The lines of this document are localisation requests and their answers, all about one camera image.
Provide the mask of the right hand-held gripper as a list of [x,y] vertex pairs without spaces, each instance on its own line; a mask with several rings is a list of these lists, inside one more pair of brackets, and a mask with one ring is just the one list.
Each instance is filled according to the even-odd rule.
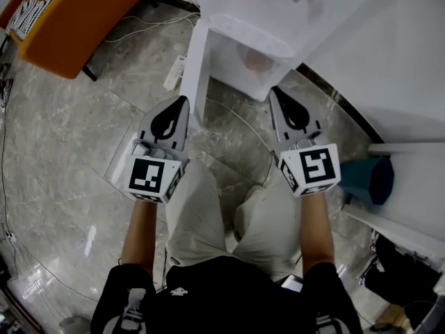
[[292,194],[299,198],[323,193],[340,183],[337,145],[321,129],[316,105],[302,93],[273,86],[269,95],[273,127],[278,141],[292,141],[279,150],[277,168]]

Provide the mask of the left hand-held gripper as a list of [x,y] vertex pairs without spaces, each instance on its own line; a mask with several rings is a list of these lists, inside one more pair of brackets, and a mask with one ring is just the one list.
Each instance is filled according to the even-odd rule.
[[[167,204],[189,162],[184,149],[190,103],[186,96],[157,104],[142,119],[125,160],[125,191],[138,200]],[[151,143],[162,143],[156,146]]]

